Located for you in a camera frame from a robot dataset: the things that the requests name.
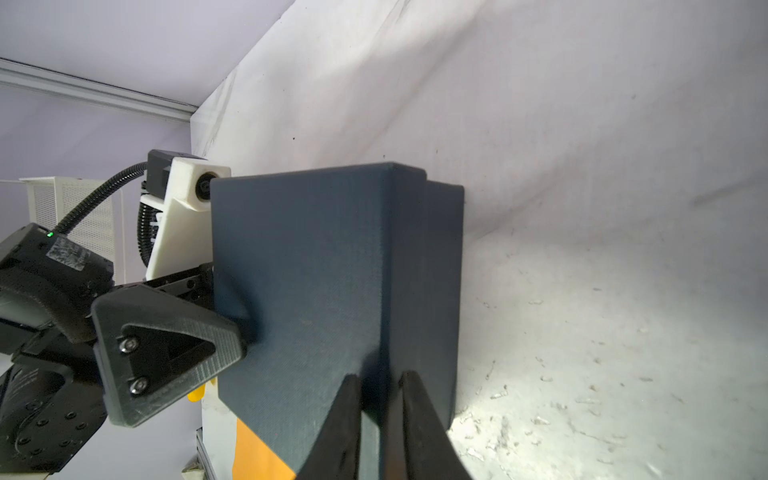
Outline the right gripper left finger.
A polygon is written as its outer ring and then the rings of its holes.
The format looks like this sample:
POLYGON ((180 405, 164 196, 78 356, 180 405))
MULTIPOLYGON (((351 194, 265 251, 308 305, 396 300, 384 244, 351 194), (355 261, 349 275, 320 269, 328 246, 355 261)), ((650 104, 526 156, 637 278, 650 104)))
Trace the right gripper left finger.
POLYGON ((359 476, 362 380, 346 375, 296 480, 356 480, 359 476))

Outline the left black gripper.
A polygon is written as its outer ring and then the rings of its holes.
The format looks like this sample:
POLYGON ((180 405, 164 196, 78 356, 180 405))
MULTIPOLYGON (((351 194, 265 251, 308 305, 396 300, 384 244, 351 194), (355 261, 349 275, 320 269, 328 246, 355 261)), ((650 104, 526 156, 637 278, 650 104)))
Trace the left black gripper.
POLYGON ((74 227, 31 223, 1 244, 4 474, 59 472, 107 417, 135 428, 245 356, 216 312, 117 290, 112 261, 70 240, 74 227))

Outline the dark blue gift box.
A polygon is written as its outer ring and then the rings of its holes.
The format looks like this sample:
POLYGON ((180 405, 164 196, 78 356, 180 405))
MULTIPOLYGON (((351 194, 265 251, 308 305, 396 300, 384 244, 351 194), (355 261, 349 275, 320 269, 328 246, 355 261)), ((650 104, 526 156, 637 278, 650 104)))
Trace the dark blue gift box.
POLYGON ((402 374, 456 408, 465 192, 396 163, 216 180, 216 311, 245 357, 222 402, 298 470, 343 379, 362 381, 360 477, 400 479, 402 374))

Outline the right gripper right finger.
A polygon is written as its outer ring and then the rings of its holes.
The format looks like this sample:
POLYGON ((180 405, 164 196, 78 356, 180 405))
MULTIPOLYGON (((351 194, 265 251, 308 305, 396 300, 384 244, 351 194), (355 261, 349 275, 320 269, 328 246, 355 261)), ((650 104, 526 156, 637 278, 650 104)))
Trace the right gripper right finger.
POLYGON ((407 478, 470 480, 416 371, 404 371, 403 443, 407 478))

